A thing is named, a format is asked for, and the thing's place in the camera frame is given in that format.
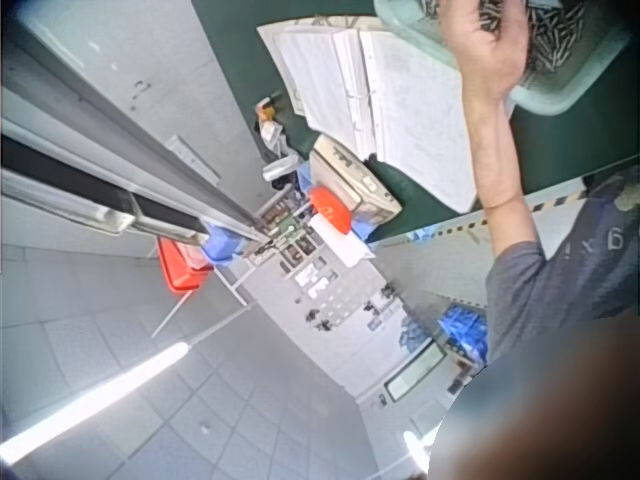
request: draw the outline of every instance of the white wall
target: white wall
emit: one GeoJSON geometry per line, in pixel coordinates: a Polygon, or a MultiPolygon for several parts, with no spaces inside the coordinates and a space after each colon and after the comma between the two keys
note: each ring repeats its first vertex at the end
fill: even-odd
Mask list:
{"type": "Polygon", "coordinates": [[[257,147],[189,0],[34,0],[21,22],[159,142],[182,136],[250,211],[269,197],[257,147]]]}
{"type": "MultiPolygon", "coordinates": [[[[177,301],[157,260],[3,247],[1,392],[14,432],[240,308],[212,277],[151,339],[177,301]]],[[[377,469],[357,404],[258,306],[28,458],[46,480],[361,480],[377,469]]]]}
{"type": "MultiPolygon", "coordinates": [[[[407,456],[408,451],[402,437],[403,432],[413,431],[419,437],[427,433],[417,431],[417,422],[415,422],[417,416],[425,408],[429,408],[432,402],[437,402],[447,410],[451,407],[454,399],[446,390],[458,373],[460,373],[460,369],[455,361],[446,357],[397,403],[391,401],[382,385],[370,397],[361,402],[362,417],[381,470],[385,470],[407,456]],[[380,404],[378,399],[380,394],[385,395],[388,400],[386,407],[380,404]]],[[[382,479],[404,479],[418,471],[413,460],[407,458],[385,472],[382,479]]]]}
{"type": "MultiPolygon", "coordinates": [[[[527,201],[536,205],[581,189],[581,180],[565,182],[529,195],[527,201]]],[[[584,200],[580,200],[533,214],[547,257],[555,253],[567,236],[583,205],[584,200]]],[[[399,291],[408,293],[412,299],[407,299],[407,303],[413,308],[420,306],[420,295],[429,299],[433,294],[485,307],[485,280],[493,265],[493,253],[489,229],[480,225],[482,218],[481,212],[474,213],[445,222],[439,228],[446,231],[451,227],[455,231],[456,225],[475,222],[475,228],[468,232],[390,247],[385,247],[383,242],[376,250],[374,263],[386,278],[398,282],[399,291]]],[[[421,306],[426,308],[427,303],[433,301],[429,299],[421,306]]]]}
{"type": "Polygon", "coordinates": [[[278,256],[261,265],[243,285],[303,352],[358,398],[410,357],[409,351],[399,345],[406,313],[398,300],[396,313],[372,332],[367,324],[373,315],[362,306],[379,294],[385,278],[369,261],[347,269],[328,249],[320,255],[339,277],[318,300],[312,300],[293,278],[284,278],[278,256]],[[311,309],[319,309],[319,318],[325,318],[323,310],[340,306],[336,304],[349,295],[354,297],[351,300],[357,303],[357,310],[331,332],[319,332],[305,322],[311,309]]]}

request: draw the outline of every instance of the blue storage bin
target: blue storage bin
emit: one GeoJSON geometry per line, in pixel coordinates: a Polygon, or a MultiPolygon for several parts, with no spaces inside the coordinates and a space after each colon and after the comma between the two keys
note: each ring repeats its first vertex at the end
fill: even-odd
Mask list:
{"type": "Polygon", "coordinates": [[[412,232],[407,233],[407,238],[410,242],[419,242],[421,240],[428,240],[438,230],[440,224],[429,225],[428,227],[418,228],[412,232]]]}
{"type": "Polygon", "coordinates": [[[226,228],[206,225],[209,240],[202,246],[202,253],[214,265],[225,264],[233,259],[244,242],[244,237],[226,228]]]}
{"type": "Polygon", "coordinates": [[[459,305],[450,307],[438,321],[444,331],[459,343],[471,358],[487,361],[489,331],[483,316],[459,305]]]}
{"type": "Polygon", "coordinates": [[[296,175],[298,176],[300,191],[308,197],[311,187],[313,187],[313,183],[311,183],[311,163],[304,162],[300,165],[296,170],[296,175]]]}
{"type": "Polygon", "coordinates": [[[402,333],[398,343],[401,347],[415,352],[420,346],[430,338],[427,328],[415,318],[407,317],[402,321],[402,333]]]}
{"type": "Polygon", "coordinates": [[[376,225],[371,225],[368,222],[363,222],[360,220],[351,220],[351,230],[355,233],[360,240],[363,242],[367,241],[369,235],[377,228],[376,225]]]}

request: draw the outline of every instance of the green workbench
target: green workbench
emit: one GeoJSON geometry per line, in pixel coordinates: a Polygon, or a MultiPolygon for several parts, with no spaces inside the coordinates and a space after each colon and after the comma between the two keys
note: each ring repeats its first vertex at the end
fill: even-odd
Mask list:
{"type": "MultiPolygon", "coordinates": [[[[256,27],[313,15],[375,15],[373,0],[192,0],[200,22],[252,128],[254,105],[286,92],[256,27]]],[[[533,115],[516,108],[511,121],[526,193],[584,176],[636,155],[640,144],[637,45],[629,46],[566,113],[533,115]]],[[[280,108],[291,146],[307,154],[317,133],[290,108],[280,108]]],[[[452,219],[458,214],[398,170],[380,162],[369,168],[403,206],[371,240],[452,219]]]]}

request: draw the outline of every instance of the gray t-shirt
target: gray t-shirt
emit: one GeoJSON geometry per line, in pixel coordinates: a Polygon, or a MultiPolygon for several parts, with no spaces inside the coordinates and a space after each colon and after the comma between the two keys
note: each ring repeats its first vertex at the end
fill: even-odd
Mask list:
{"type": "Polygon", "coordinates": [[[589,195],[549,260],[538,242],[502,252],[487,277],[490,361],[559,327],[637,309],[639,204],[634,167],[589,195]]]}

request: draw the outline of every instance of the green plastic tray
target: green plastic tray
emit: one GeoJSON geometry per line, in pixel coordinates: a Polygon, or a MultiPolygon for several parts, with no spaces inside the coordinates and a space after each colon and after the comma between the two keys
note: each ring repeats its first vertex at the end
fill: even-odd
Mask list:
{"type": "MultiPolygon", "coordinates": [[[[399,37],[441,62],[456,67],[446,48],[438,22],[429,20],[419,0],[374,0],[380,20],[399,37]]],[[[582,39],[571,57],[553,74],[528,73],[513,89],[511,99],[538,115],[558,115],[568,110],[598,79],[630,39],[619,19],[596,2],[585,11],[582,39]]]]}

